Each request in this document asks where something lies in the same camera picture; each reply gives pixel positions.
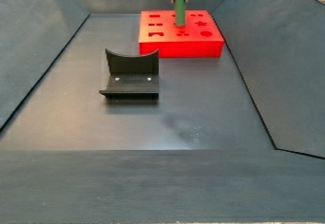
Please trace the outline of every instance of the star-shaped hole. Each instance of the star-shaped hole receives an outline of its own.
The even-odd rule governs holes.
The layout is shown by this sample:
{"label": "star-shaped hole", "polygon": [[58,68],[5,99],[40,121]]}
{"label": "star-shaped hole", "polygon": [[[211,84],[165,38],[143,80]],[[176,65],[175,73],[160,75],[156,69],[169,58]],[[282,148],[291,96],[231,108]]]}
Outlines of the star-shaped hole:
{"label": "star-shaped hole", "polygon": [[203,26],[206,26],[206,25],[207,25],[207,23],[200,22],[200,21],[199,21],[199,22],[196,22],[195,24],[196,24],[196,26],[199,26],[199,27],[203,27]]}

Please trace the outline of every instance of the black holder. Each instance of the black holder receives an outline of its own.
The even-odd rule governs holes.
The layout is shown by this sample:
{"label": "black holder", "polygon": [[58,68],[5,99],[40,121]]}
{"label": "black holder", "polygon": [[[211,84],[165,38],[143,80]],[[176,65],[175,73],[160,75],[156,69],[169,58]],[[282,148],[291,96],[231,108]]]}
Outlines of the black holder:
{"label": "black holder", "polygon": [[143,56],[123,56],[107,49],[105,53],[111,75],[107,89],[99,93],[109,99],[157,99],[159,51]]}

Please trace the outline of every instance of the red shape sorter board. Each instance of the red shape sorter board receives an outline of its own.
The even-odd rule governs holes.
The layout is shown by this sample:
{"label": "red shape sorter board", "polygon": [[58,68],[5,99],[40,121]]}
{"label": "red shape sorter board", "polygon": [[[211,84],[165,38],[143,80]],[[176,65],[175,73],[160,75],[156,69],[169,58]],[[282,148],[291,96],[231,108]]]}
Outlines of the red shape sorter board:
{"label": "red shape sorter board", "polygon": [[173,10],[140,13],[139,54],[159,50],[159,57],[219,57],[224,40],[206,10],[187,10],[187,24],[175,26]]}

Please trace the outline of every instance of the bin floor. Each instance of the bin floor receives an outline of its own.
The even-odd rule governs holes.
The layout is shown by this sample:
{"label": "bin floor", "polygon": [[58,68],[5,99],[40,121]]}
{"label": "bin floor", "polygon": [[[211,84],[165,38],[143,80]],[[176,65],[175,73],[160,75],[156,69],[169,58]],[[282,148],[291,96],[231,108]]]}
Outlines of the bin floor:
{"label": "bin floor", "polygon": [[137,15],[92,15],[2,132],[0,150],[272,149],[228,49],[160,59],[157,103],[109,103],[104,49],[137,55]]}

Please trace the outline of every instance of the green peg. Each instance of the green peg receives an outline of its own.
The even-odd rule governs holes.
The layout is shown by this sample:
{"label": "green peg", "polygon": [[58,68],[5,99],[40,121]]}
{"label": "green peg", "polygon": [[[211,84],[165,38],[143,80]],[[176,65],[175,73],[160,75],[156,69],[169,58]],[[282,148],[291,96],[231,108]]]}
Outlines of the green peg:
{"label": "green peg", "polygon": [[187,3],[185,0],[173,0],[173,9],[175,9],[175,20],[176,20],[176,27],[181,27],[185,25],[185,10],[187,10]]}

